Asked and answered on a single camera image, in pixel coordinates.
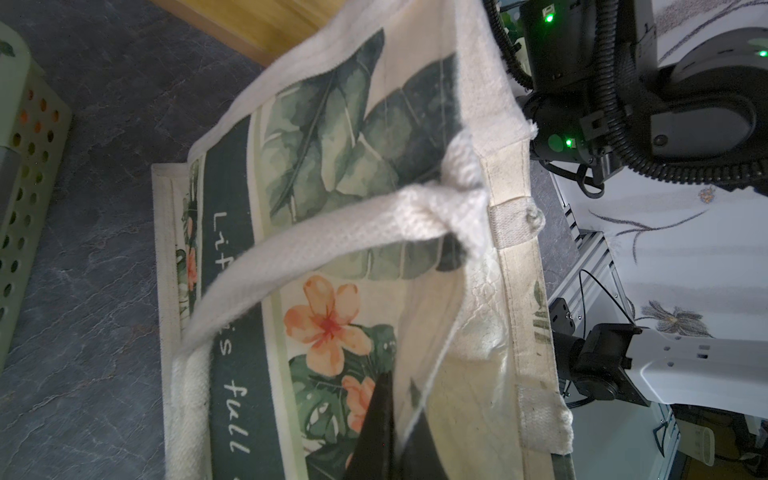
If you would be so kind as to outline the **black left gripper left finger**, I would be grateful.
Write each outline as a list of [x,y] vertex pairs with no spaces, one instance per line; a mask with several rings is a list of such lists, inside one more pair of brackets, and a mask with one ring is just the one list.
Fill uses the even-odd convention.
[[391,373],[379,376],[344,480],[394,478],[394,407]]

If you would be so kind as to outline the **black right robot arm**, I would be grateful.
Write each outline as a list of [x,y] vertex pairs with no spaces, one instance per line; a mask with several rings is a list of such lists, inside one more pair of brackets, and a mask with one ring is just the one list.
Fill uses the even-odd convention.
[[630,304],[553,334],[583,401],[767,414],[767,28],[657,54],[648,1],[484,3],[530,154],[623,247]]

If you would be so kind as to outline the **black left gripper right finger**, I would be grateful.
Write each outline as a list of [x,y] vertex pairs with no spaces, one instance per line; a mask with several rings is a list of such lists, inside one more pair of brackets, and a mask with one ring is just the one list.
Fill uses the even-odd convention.
[[447,480],[425,413],[421,413],[400,457],[399,478]]

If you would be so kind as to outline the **cream canvas grocery bag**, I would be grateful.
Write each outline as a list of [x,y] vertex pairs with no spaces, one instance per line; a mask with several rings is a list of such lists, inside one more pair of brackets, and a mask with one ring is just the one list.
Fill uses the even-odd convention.
[[391,373],[447,479],[571,479],[537,131],[478,1],[350,1],[152,170],[165,475],[343,479]]

